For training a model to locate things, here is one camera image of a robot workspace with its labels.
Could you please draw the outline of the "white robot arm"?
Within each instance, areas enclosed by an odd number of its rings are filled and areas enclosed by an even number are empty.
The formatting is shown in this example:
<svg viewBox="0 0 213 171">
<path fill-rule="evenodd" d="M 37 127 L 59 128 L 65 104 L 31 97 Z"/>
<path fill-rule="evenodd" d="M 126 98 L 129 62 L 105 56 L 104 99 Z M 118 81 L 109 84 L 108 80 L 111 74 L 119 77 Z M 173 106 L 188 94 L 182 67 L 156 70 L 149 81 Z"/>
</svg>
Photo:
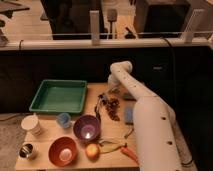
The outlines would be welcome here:
<svg viewBox="0 0 213 171">
<path fill-rule="evenodd" d="M 135 98 L 133 126 L 140 171 L 182 171 L 172 125 L 174 110 L 156 93 L 130 75 L 130 61 L 110 66 L 109 90 L 123 85 Z"/>
</svg>

